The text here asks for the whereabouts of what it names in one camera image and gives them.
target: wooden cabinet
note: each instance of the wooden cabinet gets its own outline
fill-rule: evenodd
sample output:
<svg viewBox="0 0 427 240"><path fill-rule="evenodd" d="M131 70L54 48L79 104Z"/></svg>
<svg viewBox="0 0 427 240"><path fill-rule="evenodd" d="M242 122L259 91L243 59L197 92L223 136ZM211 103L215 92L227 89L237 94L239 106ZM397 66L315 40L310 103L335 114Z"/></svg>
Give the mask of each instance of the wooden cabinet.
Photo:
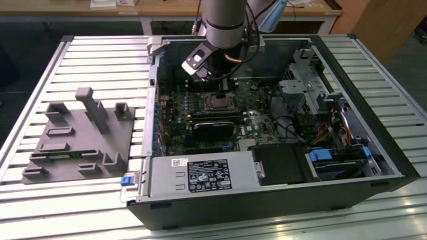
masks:
<svg viewBox="0 0 427 240"><path fill-rule="evenodd" d="M343 8L331 34L357 34L387 64L427 14L427 0L337 0Z"/></svg>

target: floor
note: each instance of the floor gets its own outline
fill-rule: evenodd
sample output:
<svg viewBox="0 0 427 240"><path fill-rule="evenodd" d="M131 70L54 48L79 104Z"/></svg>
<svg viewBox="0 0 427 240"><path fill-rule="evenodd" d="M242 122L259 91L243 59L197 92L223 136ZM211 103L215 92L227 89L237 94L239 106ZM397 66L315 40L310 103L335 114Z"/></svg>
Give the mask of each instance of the floor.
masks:
<svg viewBox="0 0 427 240"><path fill-rule="evenodd" d="M173 35L191 32L191 23L154 23L154 34ZM20 80L0 87L0 146L22 113L32 90L43 75L65 35L142 35L138 22L55 23L47 32L42 23L0 23L0 46L6 49L19 71ZM421 106L427 110L427 44L411 36L386 66Z"/></svg>

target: small sticker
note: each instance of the small sticker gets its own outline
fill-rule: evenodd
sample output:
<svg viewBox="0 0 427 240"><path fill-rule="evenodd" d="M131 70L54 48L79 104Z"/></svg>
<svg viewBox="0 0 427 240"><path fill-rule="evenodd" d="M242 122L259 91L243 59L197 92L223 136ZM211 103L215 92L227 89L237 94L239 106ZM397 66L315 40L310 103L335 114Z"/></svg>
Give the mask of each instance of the small sticker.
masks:
<svg viewBox="0 0 427 240"><path fill-rule="evenodd" d="M227 159L191 161L187 165L190 192L233 189Z"/></svg>
<svg viewBox="0 0 427 240"><path fill-rule="evenodd" d="M173 167L183 167L187 166L189 158L173 159Z"/></svg>
<svg viewBox="0 0 427 240"><path fill-rule="evenodd" d="M139 13L137 11L121 11L121 15L138 15Z"/></svg>

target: metal slat platform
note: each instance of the metal slat platform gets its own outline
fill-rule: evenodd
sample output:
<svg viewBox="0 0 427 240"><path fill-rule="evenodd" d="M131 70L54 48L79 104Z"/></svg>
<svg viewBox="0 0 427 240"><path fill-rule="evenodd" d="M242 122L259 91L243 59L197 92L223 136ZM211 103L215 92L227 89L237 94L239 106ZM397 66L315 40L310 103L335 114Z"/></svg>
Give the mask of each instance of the metal slat platform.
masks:
<svg viewBox="0 0 427 240"><path fill-rule="evenodd" d="M142 141L150 64L147 36L85 36L62 42L16 126L0 151L0 239L399 239L427 234L427 117L361 42L346 35L322 37L366 97L422 178L351 209L317 212L169 231L150 231L121 201L121 178L24 185L22 173L49 118L49 103L74 99L93 87L106 108L137 107L129 170L142 166ZM333 77L326 77L339 92Z"/></svg>

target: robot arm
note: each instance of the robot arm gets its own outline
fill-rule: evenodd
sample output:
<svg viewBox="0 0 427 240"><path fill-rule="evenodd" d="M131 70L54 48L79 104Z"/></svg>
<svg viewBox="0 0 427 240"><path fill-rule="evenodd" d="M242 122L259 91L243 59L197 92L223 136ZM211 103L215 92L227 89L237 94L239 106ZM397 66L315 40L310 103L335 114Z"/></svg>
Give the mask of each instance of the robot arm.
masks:
<svg viewBox="0 0 427 240"><path fill-rule="evenodd" d="M258 32L271 32L277 28L287 1L203 0L202 20L207 41L197 47L182 64L189 74L203 80L229 78L259 53L262 40ZM247 48L243 58L247 57L251 44L257 45L257 50L250 59L242 60L239 56L243 41ZM227 69L230 64L225 64L225 61L238 65ZM219 76L214 72L218 69L222 69Z"/></svg>

